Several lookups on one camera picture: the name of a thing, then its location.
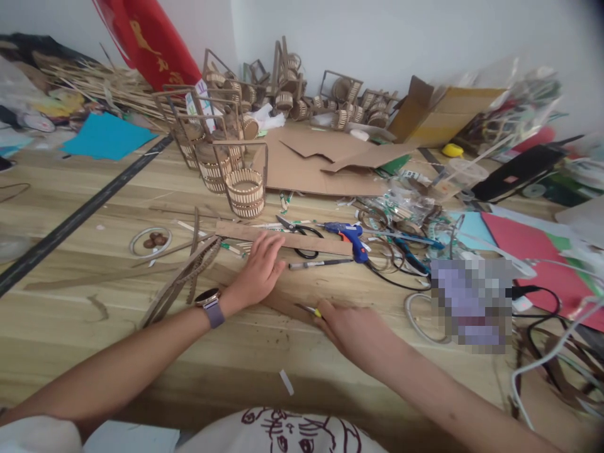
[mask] white cloth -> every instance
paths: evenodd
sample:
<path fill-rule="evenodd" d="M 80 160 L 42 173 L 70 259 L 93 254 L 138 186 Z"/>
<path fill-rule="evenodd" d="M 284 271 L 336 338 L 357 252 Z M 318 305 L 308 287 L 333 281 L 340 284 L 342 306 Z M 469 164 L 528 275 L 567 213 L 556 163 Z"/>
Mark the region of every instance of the white cloth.
<path fill-rule="evenodd" d="M 177 453 L 385 453 L 353 424 L 270 408 L 234 413 L 207 426 Z M 75 425 L 31 417 L 0 428 L 0 453 L 81 453 Z"/>

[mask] smartwatch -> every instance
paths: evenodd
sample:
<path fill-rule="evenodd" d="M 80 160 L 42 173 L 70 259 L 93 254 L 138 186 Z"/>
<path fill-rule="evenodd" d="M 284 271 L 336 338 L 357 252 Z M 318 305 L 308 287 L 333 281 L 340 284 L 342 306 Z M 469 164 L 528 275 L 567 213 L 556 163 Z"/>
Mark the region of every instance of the smartwatch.
<path fill-rule="evenodd" d="M 225 316 L 218 305 L 220 299 L 220 290 L 212 288 L 201 293 L 195 299 L 195 305 L 203 308 L 210 319 L 210 326 L 216 328 L 225 321 Z"/>

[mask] left hand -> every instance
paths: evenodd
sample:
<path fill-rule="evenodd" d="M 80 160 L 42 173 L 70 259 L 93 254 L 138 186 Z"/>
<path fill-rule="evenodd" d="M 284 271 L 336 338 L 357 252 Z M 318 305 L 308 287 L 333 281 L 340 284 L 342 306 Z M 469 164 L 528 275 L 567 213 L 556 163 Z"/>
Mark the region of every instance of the left hand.
<path fill-rule="evenodd" d="M 268 296 L 286 266 L 285 261 L 276 262 L 284 242 L 284 237 L 263 231 L 254 241 L 245 267 L 225 294 L 243 307 L 257 304 Z"/>

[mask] watch face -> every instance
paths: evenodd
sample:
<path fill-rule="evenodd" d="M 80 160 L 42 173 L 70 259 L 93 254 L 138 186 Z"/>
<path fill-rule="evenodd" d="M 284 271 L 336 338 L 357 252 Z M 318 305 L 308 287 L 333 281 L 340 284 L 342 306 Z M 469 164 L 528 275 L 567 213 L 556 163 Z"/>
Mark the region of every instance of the watch face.
<path fill-rule="evenodd" d="M 201 293 L 199 296 L 197 296 L 195 298 L 195 302 L 202 302 L 206 299 L 209 299 L 212 296 L 215 296 L 216 294 L 218 294 L 219 289 L 218 288 L 212 288 L 209 289 L 207 291 L 204 291 L 203 293 Z"/>

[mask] watch strap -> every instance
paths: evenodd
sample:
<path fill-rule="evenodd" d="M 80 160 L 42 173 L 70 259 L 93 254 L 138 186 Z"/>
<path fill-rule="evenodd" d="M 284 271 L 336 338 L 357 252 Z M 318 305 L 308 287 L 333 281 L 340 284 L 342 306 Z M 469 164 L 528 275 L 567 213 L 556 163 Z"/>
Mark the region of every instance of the watch strap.
<path fill-rule="evenodd" d="M 220 326 L 225 321 L 225 316 L 220 309 L 220 305 L 218 305 L 218 299 L 205 304 L 203 309 L 206 311 L 206 314 L 210 319 L 210 326 L 212 328 Z"/>

